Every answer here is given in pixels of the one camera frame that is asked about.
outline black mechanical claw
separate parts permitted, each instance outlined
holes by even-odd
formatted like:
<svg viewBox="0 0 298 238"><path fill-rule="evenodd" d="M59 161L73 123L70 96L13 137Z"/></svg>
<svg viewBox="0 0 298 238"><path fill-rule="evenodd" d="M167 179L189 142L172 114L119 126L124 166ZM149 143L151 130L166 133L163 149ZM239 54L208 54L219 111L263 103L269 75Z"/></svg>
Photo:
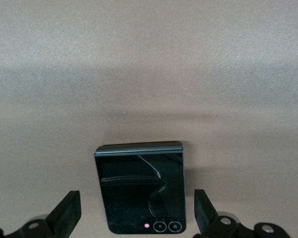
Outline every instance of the black mechanical claw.
<svg viewBox="0 0 298 238"><path fill-rule="evenodd" d="M26 223L19 230L0 238L68 238L81 217L79 191L70 191L45 219Z"/></svg>
<svg viewBox="0 0 298 238"><path fill-rule="evenodd" d="M252 231L229 216L219 216L202 189L194 192L194 214L201 232L194 238L290 238L272 223L258 223Z"/></svg>

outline black phone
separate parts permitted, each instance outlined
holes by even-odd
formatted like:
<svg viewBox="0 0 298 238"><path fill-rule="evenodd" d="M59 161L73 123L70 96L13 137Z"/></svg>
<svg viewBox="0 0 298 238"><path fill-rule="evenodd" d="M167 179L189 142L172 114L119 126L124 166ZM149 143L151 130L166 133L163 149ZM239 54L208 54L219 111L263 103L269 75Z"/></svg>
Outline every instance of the black phone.
<svg viewBox="0 0 298 238"><path fill-rule="evenodd" d="M181 142L104 145L94 156L110 231L178 234L186 229Z"/></svg>

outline silver screw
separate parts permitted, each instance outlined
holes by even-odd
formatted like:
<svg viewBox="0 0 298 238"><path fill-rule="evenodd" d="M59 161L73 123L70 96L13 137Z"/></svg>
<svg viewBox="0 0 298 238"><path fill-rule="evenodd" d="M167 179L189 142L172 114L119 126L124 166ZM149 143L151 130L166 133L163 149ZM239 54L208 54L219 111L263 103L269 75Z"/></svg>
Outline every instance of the silver screw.
<svg viewBox="0 0 298 238"><path fill-rule="evenodd" d="M39 224L37 222L35 222L35 223L32 223L30 226L28 226L28 228L33 229L33 228L36 228L38 226L39 226Z"/></svg>
<svg viewBox="0 0 298 238"><path fill-rule="evenodd" d="M223 217L223 218L221 219L221 222L222 222L223 224L225 224L225 225L230 225L230 224L231 224L230 219L227 218L227 217Z"/></svg>
<svg viewBox="0 0 298 238"><path fill-rule="evenodd" d="M273 233L273 232L274 232L274 229L273 229L271 226L269 226L269 225L263 225L263 226L262 226L262 229L263 229L265 232L267 232L267 233Z"/></svg>

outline beige surface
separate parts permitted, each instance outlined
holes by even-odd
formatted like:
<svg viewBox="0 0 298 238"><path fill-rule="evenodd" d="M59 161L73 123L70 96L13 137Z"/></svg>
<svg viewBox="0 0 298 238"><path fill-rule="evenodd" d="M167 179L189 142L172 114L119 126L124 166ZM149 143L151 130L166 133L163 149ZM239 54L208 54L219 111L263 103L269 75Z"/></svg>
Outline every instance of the beige surface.
<svg viewBox="0 0 298 238"><path fill-rule="evenodd" d="M185 146L188 228L176 237L198 231L204 188L249 228L298 238L298 1L0 1L7 233L79 189L71 237L118 237L93 152L165 140Z"/></svg>

